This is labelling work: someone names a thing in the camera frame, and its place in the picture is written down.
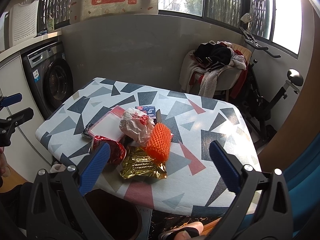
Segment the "washing machine door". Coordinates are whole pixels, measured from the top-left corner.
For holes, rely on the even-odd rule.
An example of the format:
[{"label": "washing machine door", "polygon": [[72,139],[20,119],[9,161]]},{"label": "washing machine door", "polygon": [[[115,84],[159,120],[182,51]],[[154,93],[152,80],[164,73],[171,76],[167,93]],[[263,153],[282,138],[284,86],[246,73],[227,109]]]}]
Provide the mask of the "washing machine door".
[{"label": "washing machine door", "polygon": [[52,61],[44,75],[44,96],[54,112],[73,94],[73,79],[68,63],[63,58]]}]

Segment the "pile of clothes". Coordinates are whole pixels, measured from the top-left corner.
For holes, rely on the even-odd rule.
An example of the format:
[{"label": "pile of clothes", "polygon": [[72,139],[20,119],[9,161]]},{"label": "pile of clothes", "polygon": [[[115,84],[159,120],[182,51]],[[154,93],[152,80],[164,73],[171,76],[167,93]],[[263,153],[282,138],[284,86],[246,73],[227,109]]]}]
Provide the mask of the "pile of clothes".
[{"label": "pile of clothes", "polygon": [[232,49],[232,44],[226,41],[214,41],[202,43],[197,50],[191,51],[192,59],[189,65],[185,62],[181,68],[179,83],[182,90],[189,93],[194,82],[194,76],[199,73],[200,80],[199,96],[213,98],[218,75],[227,68],[246,70],[246,61],[239,51]]}]

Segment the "pink triangle pattern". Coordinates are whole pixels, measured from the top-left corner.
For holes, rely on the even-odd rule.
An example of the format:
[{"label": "pink triangle pattern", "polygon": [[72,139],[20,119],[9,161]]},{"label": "pink triangle pattern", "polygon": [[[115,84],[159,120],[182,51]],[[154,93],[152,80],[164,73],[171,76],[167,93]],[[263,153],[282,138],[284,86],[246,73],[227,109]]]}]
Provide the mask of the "pink triangle pattern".
[{"label": "pink triangle pattern", "polygon": [[155,209],[151,185],[145,182],[131,181],[127,191],[125,192],[124,200]]},{"label": "pink triangle pattern", "polygon": [[200,171],[202,171],[202,170],[204,170],[204,169],[206,168],[206,166],[204,166],[204,165],[202,164],[202,162],[199,161],[198,158],[197,158],[196,156],[194,156],[194,155],[192,154],[192,152],[190,152],[190,151],[188,150],[188,148],[185,147],[185,146],[182,144],[182,142],[179,141],[179,144],[180,144],[180,147],[181,147],[181,150],[182,150],[184,156],[185,156],[187,159],[191,160],[191,163],[189,164],[189,169],[190,169],[190,171],[191,171],[192,176],[193,176],[193,175],[196,175],[198,172],[200,172]]},{"label": "pink triangle pattern", "polygon": [[197,114],[202,114],[205,113],[205,111],[198,106],[197,104],[195,104],[194,102],[192,102],[190,99],[188,99],[189,103],[192,105],[192,107],[194,108],[194,110],[197,112]]}]

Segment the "metal screw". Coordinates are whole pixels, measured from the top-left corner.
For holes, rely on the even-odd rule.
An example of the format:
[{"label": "metal screw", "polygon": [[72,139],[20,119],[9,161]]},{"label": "metal screw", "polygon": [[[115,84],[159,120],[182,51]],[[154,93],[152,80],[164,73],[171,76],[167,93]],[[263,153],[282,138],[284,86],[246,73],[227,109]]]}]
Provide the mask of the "metal screw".
[{"label": "metal screw", "polygon": [[39,170],[39,171],[38,171],[38,174],[39,174],[40,176],[44,175],[44,174],[45,174],[45,170],[44,170],[44,169]]},{"label": "metal screw", "polygon": [[68,171],[75,171],[76,170],[76,166],[70,165],[70,166],[68,166],[67,170]]},{"label": "metal screw", "polygon": [[246,164],[246,165],[244,166],[244,169],[245,169],[246,171],[253,171],[253,167],[252,167],[250,164]]},{"label": "metal screw", "polygon": [[275,174],[277,174],[277,175],[281,175],[281,174],[282,174],[281,169],[275,169]]}]

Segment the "gray wall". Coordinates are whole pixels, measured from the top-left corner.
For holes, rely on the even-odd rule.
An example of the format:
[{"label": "gray wall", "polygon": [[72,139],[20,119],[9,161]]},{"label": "gray wall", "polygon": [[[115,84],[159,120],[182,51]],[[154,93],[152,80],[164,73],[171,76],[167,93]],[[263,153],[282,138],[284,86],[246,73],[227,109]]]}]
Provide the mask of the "gray wall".
[{"label": "gray wall", "polygon": [[[254,71],[262,96],[271,100],[286,80],[288,69],[304,78],[310,65],[313,40],[313,9],[302,2],[302,38],[299,58],[269,46],[273,59],[255,51],[259,62]],[[145,84],[179,91],[180,68],[186,53],[200,43],[229,41],[241,44],[241,35],[226,28],[197,20],[164,15],[121,15],[101,17],[62,28],[66,59],[71,67],[75,90],[95,77]],[[272,110],[269,121],[278,130],[290,113],[297,95],[288,89]]]},{"label": "gray wall", "polygon": [[75,89],[104,77],[179,91],[190,50],[210,40],[239,43],[241,35],[181,17],[121,15],[63,27],[62,40]]},{"label": "gray wall", "polygon": [[[313,7],[309,0],[301,0],[302,4],[302,35],[298,59],[286,54],[285,52],[271,47],[263,42],[259,42],[261,46],[269,46],[269,50],[273,54],[280,54],[281,58],[272,58],[263,51],[256,50],[252,58],[258,60],[254,66],[254,73],[256,75],[260,92],[262,96],[270,101],[278,92],[281,86],[284,85],[287,79],[287,71],[295,69],[304,77],[307,76],[310,66],[313,41],[314,41],[314,17]],[[298,95],[293,92],[293,89],[287,90],[288,97],[283,98],[275,105],[271,111],[271,119],[267,122],[271,124],[276,130],[284,123],[293,108]]]}]

